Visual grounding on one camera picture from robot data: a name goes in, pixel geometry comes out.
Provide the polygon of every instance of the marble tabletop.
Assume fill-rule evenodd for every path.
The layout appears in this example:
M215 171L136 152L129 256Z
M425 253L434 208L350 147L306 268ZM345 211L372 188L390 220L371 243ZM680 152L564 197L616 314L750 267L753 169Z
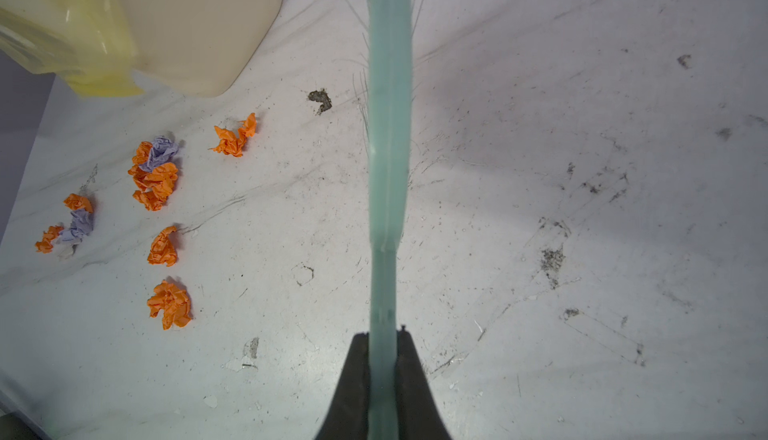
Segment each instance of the marble tabletop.
M454 438L768 437L768 0L418 2L398 321ZM55 82L0 246L0 391L52 438L312 438L367 328L363 32L284 0L215 99ZM243 157L208 150L252 111ZM93 233L35 253L81 189ZM184 329L148 315L168 277Z

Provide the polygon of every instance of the orange crumpled paper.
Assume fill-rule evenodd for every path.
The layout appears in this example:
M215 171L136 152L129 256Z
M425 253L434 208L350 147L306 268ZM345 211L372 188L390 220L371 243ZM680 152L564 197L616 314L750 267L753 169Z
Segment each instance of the orange crumpled paper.
M237 135L231 130L214 126L216 134L219 136L219 145L210 150L220 154L233 155L235 157L243 156L243 147L248 137L256 134L256 114L251 113L248 119L243 121L243 126L237 129Z
M47 232L43 232L43 240L34 243L34 246L38 248L38 252L51 253L53 250L53 244L51 241L58 237L58 235L62 233L63 229L64 228L61 225L51 225Z
M147 301L149 316L155 318L163 311L163 330L170 329L174 323L178 327L184 327L192 318L190 317L190 298L187 291L181 290L173 283L163 281L154 288L154 297Z
M154 239L152 247L149 249L149 256L147 257L147 261L149 261L150 264L161 265L165 263L166 267L170 267L179 260L179 256L176 253L176 247L170 243L170 239L168 238L168 235L173 232L176 232L175 225L164 228L160 235Z
M69 197L64 199L64 205L73 211L76 211L79 208L84 208L87 213L94 213L94 208L91 206L91 201L86 197L82 197L77 194L70 194Z
M158 211L168 197L174 192L174 184L178 180L179 169L173 162L167 162L154 168L152 172L145 172L139 167L149 158L149 150L152 144L141 142L136 149L136 156L131 160L134 166L128 174L134 178L134 184L139 190L134 192L134 198L144 204L149 211Z

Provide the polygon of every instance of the marble surface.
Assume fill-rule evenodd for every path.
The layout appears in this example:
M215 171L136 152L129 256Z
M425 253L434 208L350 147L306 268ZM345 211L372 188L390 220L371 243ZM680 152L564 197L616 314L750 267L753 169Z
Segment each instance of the marble surface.
M424 0L398 321L456 439L768 438L767 13ZM49 435L312 438L367 324L363 32L285 0L216 99L55 82L0 247L0 390ZM244 157L207 150L252 111ZM148 212L126 171L160 134L181 177ZM81 187L93 234L35 253ZM170 224L179 262L151 266ZM164 332L168 276L194 320Z

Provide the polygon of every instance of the yellow plastic bag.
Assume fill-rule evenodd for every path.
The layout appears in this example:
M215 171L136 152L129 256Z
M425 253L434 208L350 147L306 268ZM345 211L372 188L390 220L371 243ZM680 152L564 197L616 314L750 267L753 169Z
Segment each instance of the yellow plastic bag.
M81 96L142 93L118 0L0 0L0 49L32 73L59 74Z

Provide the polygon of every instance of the teal brush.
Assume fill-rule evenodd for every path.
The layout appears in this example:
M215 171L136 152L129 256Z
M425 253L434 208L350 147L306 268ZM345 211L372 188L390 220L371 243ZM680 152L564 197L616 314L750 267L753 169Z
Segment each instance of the teal brush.
M369 440L398 436L396 271L411 142L411 0L368 0L368 157L372 252Z

